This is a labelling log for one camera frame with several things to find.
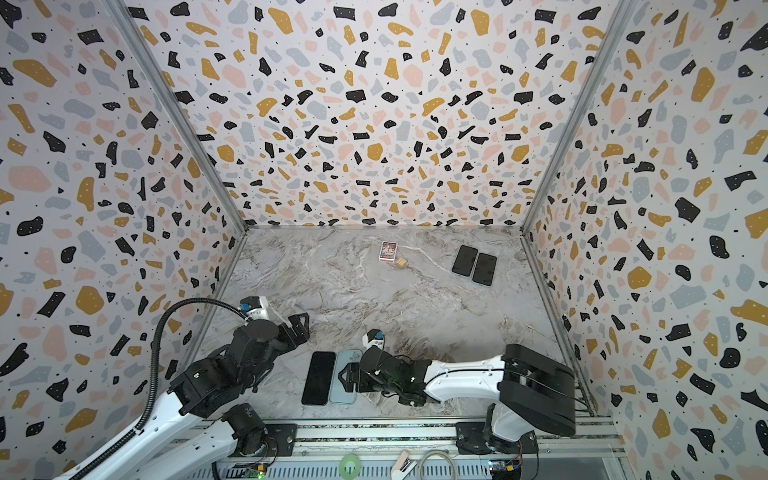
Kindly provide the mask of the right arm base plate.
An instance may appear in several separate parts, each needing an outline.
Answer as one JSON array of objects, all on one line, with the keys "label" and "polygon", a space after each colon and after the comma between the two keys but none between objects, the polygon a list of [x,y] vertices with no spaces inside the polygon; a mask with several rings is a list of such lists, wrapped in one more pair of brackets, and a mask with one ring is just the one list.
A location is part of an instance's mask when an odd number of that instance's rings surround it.
[{"label": "right arm base plate", "polygon": [[460,454],[535,454],[539,451],[537,440],[532,432],[513,442],[502,439],[491,431],[488,422],[458,422],[456,429],[456,447]]}]

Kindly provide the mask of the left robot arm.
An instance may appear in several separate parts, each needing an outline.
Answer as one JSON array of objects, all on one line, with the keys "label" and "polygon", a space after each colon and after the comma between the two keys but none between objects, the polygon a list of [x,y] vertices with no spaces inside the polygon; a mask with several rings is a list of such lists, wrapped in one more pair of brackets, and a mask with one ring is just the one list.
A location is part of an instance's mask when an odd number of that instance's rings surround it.
[{"label": "left robot arm", "polygon": [[236,400],[255,391],[276,359],[310,338],[309,316],[250,320],[217,355],[191,364],[157,397],[148,415],[126,427],[65,479],[182,479],[232,454],[278,446],[254,408]]}]

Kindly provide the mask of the mint phone case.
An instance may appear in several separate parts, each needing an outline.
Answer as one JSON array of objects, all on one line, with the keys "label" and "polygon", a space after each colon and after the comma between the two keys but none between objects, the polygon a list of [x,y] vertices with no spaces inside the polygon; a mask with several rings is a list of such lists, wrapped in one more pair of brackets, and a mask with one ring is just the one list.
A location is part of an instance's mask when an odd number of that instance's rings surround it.
[{"label": "mint phone case", "polygon": [[333,404],[353,404],[356,401],[356,378],[360,350],[341,350],[336,355],[329,401]]}]

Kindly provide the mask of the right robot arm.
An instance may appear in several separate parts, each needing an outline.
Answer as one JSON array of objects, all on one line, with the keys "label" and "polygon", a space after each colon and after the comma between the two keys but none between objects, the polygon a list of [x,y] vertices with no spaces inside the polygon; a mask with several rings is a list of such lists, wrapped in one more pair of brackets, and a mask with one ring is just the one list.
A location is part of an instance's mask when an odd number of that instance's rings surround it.
[{"label": "right robot arm", "polygon": [[486,444],[516,443],[540,430],[559,437],[576,433],[575,375],[566,365],[520,344],[472,362],[409,360],[369,347],[336,375],[348,393],[378,392],[398,403],[423,407],[454,399],[484,399]]}]

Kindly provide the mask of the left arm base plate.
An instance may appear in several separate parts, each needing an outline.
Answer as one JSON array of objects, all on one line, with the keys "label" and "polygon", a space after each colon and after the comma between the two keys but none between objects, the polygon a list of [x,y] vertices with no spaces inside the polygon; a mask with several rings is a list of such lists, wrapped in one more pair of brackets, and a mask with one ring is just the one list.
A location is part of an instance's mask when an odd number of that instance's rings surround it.
[{"label": "left arm base plate", "polygon": [[290,457],[293,454],[298,425],[296,423],[268,423],[264,443],[257,454],[260,460]]}]

